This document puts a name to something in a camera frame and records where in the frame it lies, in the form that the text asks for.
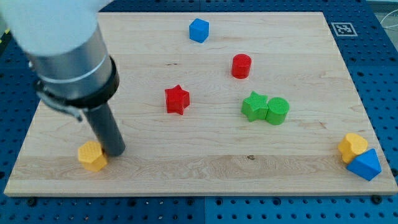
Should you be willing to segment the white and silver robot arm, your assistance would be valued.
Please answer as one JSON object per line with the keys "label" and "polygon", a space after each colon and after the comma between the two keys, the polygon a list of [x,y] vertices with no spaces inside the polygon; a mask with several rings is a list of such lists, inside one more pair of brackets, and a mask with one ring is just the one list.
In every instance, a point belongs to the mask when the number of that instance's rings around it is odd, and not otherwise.
{"label": "white and silver robot arm", "polygon": [[36,94],[52,109],[81,121],[111,116],[116,66],[98,24],[106,0],[1,1],[1,15],[39,79]]}

